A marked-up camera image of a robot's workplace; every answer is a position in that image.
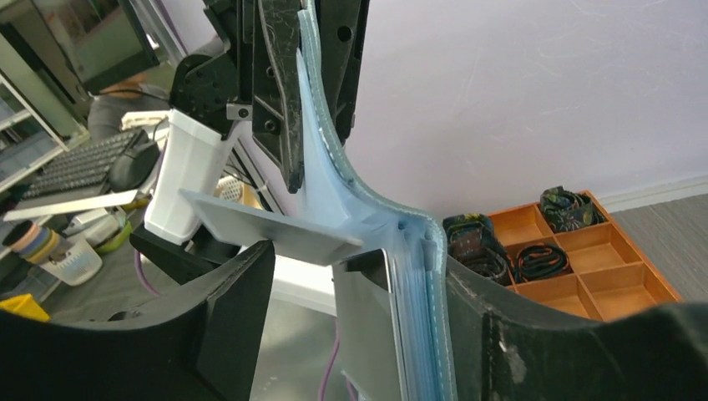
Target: black keyboard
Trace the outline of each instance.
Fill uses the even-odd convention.
[[[108,192],[111,165],[127,149],[148,140],[147,133],[137,129],[56,157],[43,167],[40,175],[24,193],[18,209],[73,201]]]

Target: translucent blue plastic sheet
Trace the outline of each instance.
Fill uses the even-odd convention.
[[[299,217],[362,240],[362,251],[387,251],[406,398],[457,399],[444,291],[443,229],[424,212],[384,199],[352,169],[324,95],[318,27],[311,2],[298,16],[303,47],[297,62],[305,151]]]

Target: computer mouse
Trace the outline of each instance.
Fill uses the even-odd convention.
[[[138,188],[148,178],[159,158],[157,143],[150,141],[136,145],[118,156],[109,171],[109,185],[113,192]]]

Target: white baseboard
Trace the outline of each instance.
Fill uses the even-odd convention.
[[[704,194],[708,194],[708,175],[619,195],[601,196],[598,201],[609,213],[614,213]]]

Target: yellow object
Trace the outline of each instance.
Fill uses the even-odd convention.
[[[256,209],[263,209],[258,199],[258,196],[253,193],[253,190],[248,185],[244,185],[244,194],[241,197],[241,203],[246,206],[255,207]]]
[[[44,246],[41,248],[37,249],[34,254],[31,256],[28,256],[26,260],[33,265],[38,265],[39,262],[43,261],[44,259],[48,258],[49,255],[52,253],[54,248],[59,245],[59,234],[57,234],[54,231],[49,232],[49,241],[47,241]]]
[[[121,245],[125,242],[125,240],[130,237],[130,233],[133,232],[133,226],[130,224],[130,221],[125,222],[125,227],[123,227],[123,230],[121,230],[116,236],[114,236],[112,239],[110,239],[108,242],[104,243],[102,246],[99,246],[98,248],[95,249],[96,253],[99,255],[105,255],[107,253],[110,253],[112,251],[115,251],[116,249],[120,248]]]
[[[32,294],[18,295],[0,302],[0,309],[29,319],[48,322],[49,315],[32,298]]]
[[[140,209],[142,207],[146,207],[150,203],[149,198],[142,198],[135,200],[133,202],[128,203],[128,205],[123,205],[120,206],[123,208],[124,211],[129,212],[129,211],[134,211],[135,209]]]

